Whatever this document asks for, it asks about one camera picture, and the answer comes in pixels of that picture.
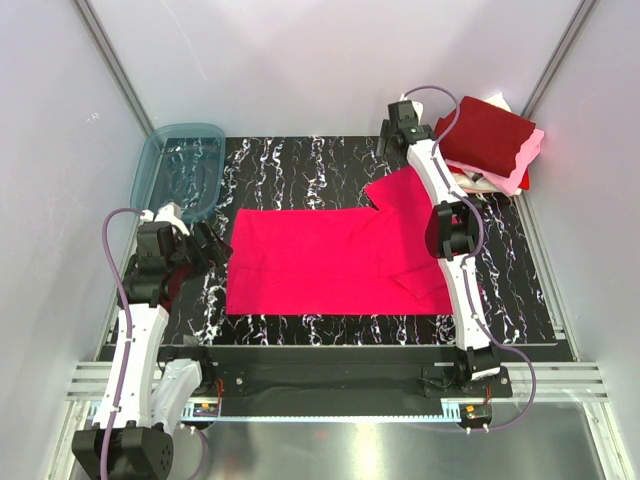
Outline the bright pink t shirt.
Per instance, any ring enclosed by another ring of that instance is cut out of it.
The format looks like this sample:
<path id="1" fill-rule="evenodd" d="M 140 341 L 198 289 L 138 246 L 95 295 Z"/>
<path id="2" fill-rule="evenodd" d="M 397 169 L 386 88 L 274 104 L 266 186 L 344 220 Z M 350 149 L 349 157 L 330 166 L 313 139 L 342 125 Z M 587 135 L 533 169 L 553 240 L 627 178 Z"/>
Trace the bright pink t shirt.
<path id="1" fill-rule="evenodd" d="M 365 189 L 368 207 L 238 212 L 232 315 L 446 315 L 444 275 L 425 246 L 432 205 L 411 167 Z"/>

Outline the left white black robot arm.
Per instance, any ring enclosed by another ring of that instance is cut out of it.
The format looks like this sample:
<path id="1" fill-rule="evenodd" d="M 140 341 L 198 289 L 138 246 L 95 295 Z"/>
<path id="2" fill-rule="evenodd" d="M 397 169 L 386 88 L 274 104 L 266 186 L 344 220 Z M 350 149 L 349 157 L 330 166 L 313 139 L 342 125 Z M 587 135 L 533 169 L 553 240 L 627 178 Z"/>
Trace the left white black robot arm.
<path id="1" fill-rule="evenodd" d="M 189 398 L 222 391 L 207 349 L 160 351 L 183 285 L 223 265 L 231 248 L 204 222 L 181 231 L 168 221 L 138 227 L 136 250 L 116 278 L 120 328 L 107 386 L 72 452 L 92 479 L 165 479 L 173 432 Z"/>

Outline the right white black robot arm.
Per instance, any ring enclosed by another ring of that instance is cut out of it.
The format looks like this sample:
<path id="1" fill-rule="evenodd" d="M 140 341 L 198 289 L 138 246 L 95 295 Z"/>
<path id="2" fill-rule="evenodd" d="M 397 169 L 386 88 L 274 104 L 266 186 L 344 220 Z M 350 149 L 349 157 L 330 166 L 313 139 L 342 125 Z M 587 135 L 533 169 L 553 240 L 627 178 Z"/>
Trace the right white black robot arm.
<path id="1" fill-rule="evenodd" d="M 479 203 L 457 184 L 443 159 L 435 134 L 421 123 L 422 105 L 401 98 L 388 105 L 377 153 L 389 145 L 406 154 L 432 204 L 425 244 L 441 268 L 448 288 L 455 324 L 456 358 L 453 371 L 440 387 L 455 386 L 466 396 L 486 389 L 500 372 L 498 349 L 488 329 L 477 282 L 476 256 L 484 243 Z"/>

